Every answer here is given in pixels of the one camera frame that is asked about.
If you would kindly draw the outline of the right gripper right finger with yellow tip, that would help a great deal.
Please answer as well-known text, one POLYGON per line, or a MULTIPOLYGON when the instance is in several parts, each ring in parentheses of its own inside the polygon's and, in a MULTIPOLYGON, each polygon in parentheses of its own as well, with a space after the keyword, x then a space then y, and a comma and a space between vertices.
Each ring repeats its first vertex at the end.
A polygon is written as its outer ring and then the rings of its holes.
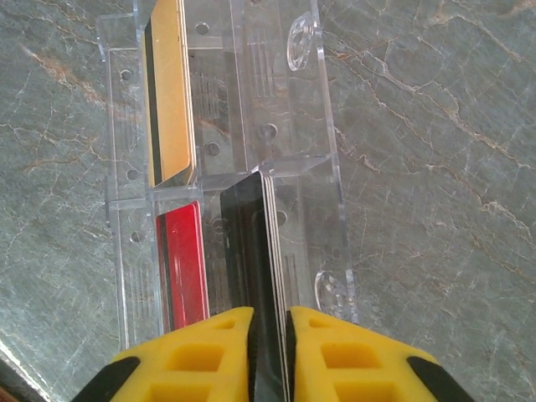
POLYGON ((429 353, 308 307, 288 311, 291 402, 473 402, 429 353))

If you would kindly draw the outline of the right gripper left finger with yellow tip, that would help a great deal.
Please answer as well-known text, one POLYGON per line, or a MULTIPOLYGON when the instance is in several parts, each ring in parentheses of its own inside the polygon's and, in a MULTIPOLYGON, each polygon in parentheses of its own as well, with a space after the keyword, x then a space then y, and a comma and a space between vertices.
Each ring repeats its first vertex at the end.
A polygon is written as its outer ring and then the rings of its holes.
POLYGON ((236 307, 123 350, 72 402, 252 402, 254 317, 236 307))

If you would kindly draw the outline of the red card stack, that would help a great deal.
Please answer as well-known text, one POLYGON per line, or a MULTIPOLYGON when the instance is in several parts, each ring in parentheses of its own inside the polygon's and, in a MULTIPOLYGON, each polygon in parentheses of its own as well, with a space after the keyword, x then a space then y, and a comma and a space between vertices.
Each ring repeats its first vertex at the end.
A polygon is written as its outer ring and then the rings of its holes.
POLYGON ((156 218, 158 257, 172 330, 209 317, 209 296, 199 202, 156 218))

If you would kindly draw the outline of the black credit card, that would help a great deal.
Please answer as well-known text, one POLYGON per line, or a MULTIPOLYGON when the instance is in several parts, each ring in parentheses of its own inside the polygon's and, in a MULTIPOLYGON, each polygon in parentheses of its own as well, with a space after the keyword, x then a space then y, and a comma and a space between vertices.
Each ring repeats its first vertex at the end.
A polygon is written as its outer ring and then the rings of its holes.
POLYGON ((252 307, 247 337, 250 402, 286 402, 264 176, 255 172, 219 198, 232 307, 252 307))

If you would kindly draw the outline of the gold credit card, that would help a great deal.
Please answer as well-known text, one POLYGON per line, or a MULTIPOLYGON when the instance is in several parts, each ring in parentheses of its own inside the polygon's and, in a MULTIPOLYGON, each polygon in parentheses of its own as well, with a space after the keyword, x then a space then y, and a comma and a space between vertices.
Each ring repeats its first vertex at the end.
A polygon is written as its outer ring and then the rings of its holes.
POLYGON ((184 186, 197 157, 183 0, 157 0, 142 30, 149 183, 184 186))

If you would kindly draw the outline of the clear acrylic card stand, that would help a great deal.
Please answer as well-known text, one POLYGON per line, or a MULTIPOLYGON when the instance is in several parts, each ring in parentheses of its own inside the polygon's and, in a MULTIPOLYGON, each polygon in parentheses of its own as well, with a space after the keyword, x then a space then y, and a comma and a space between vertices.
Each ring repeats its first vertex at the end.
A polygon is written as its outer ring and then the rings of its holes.
POLYGON ((197 165, 189 185, 153 187, 142 30, 156 1, 131 0, 127 13, 97 21, 121 346, 172 330, 156 218, 193 201, 200 205, 209 315, 232 307, 219 198, 254 172, 272 184, 287 306, 356 322, 317 0, 183 0, 197 165))

